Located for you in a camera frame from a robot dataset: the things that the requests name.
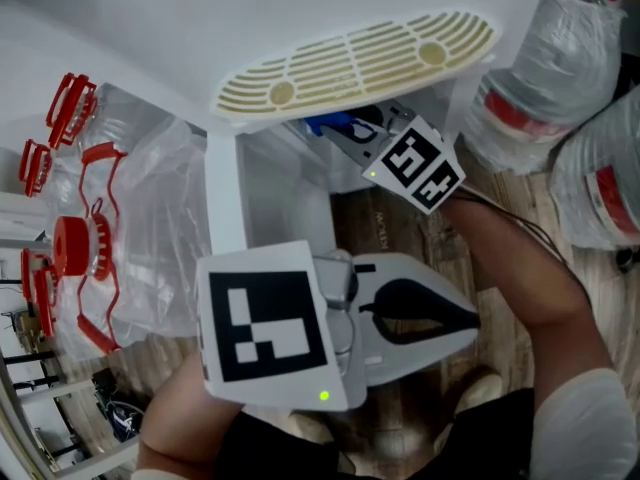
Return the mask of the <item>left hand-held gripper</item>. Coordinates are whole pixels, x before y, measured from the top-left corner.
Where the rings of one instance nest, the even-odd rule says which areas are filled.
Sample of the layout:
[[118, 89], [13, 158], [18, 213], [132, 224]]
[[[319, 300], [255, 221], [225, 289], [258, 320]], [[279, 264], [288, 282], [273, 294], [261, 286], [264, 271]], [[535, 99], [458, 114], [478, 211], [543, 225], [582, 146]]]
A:
[[201, 258], [197, 285], [205, 387], [242, 405], [348, 411], [366, 383], [435, 364], [481, 327], [457, 287], [401, 253], [352, 261], [294, 241]]

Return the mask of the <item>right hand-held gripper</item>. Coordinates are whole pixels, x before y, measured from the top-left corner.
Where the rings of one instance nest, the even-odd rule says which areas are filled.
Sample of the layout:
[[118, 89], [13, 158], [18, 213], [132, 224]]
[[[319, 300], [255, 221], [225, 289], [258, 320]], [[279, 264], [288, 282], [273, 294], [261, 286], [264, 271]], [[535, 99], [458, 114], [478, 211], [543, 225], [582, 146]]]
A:
[[440, 132], [396, 100], [322, 115], [319, 132], [357, 164], [366, 166], [363, 179], [400, 196], [426, 215], [466, 179], [453, 148]]

